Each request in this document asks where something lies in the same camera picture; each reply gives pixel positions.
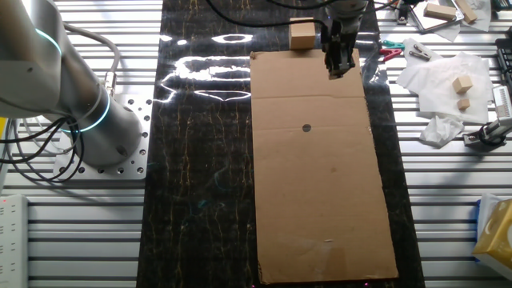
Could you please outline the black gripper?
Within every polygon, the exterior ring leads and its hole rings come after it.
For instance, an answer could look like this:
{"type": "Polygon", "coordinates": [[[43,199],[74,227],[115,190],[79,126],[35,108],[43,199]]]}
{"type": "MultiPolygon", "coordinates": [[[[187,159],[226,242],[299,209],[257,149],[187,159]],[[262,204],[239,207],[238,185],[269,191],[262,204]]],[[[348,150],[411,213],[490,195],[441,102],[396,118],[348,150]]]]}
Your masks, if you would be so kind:
{"type": "Polygon", "coordinates": [[[357,37],[356,19],[335,19],[324,22],[321,28],[321,44],[327,47],[328,44],[339,42],[342,46],[339,52],[329,48],[325,51],[325,64],[328,69],[329,79],[343,77],[354,67],[352,51],[357,37]]]}

